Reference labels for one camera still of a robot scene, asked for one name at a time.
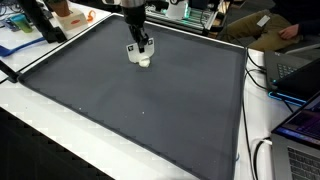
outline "computer screen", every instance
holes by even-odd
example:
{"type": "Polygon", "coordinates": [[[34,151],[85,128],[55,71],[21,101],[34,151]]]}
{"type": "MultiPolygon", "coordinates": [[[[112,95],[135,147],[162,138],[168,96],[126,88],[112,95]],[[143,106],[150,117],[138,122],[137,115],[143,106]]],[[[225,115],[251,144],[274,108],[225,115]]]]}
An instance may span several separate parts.
{"type": "Polygon", "coordinates": [[[320,146],[320,93],[276,131],[320,146]]]}

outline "person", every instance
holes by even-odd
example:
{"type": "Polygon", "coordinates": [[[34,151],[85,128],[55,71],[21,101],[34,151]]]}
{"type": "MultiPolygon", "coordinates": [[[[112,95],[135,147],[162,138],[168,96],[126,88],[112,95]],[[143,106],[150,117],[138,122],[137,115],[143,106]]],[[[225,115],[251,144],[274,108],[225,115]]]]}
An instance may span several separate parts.
{"type": "Polygon", "coordinates": [[[259,11],[227,25],[222,41],[255,37],[248,45],[259,51],[277,51],[320,33],[320,0],[273,0],[271,9],[259,11]]]}

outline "laptop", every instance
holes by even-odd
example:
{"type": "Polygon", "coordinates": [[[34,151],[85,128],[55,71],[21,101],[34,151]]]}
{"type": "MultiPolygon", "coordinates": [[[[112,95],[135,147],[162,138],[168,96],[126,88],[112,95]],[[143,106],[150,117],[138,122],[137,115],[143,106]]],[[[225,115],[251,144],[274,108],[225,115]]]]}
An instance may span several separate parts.
{"type": "Polygon", "coordinates": [[[271,134],[276,180],[320,180],[320,92],[271,134]]]}
{"type": "Polygon", "coordinates": [[[268,95],[298,106],[320,90],[320,59],[307,59],[266,51],[268,95]]]}

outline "laptop keyboard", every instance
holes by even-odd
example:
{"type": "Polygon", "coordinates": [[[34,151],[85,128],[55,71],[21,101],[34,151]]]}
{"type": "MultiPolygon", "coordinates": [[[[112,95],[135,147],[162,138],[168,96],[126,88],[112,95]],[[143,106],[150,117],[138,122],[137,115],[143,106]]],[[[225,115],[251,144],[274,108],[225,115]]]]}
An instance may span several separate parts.
{"type": "Polygon", "coordinates": [[[297,68],[286,66],[283,64],[278,64],[278,72],[279,72],[280,78],[283,78],[296,70],[297,68]]]}
{"type": "Polygon", "coordinates": [[[320,159],[288,148],[293,180],[320,180],[320,159]]]}

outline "gray fabric surface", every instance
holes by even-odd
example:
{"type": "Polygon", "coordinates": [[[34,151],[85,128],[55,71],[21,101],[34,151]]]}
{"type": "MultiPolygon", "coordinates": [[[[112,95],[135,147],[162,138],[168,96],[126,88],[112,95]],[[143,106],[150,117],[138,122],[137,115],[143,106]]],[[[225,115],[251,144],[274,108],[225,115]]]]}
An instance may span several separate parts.
{"type": "Polygon", "coordinates": [[[148,69],[129,62],[132,37],[113,16],[19,81],[201,179],[233,179],[244,49],[146,31],[155,39],[148,69]]]}

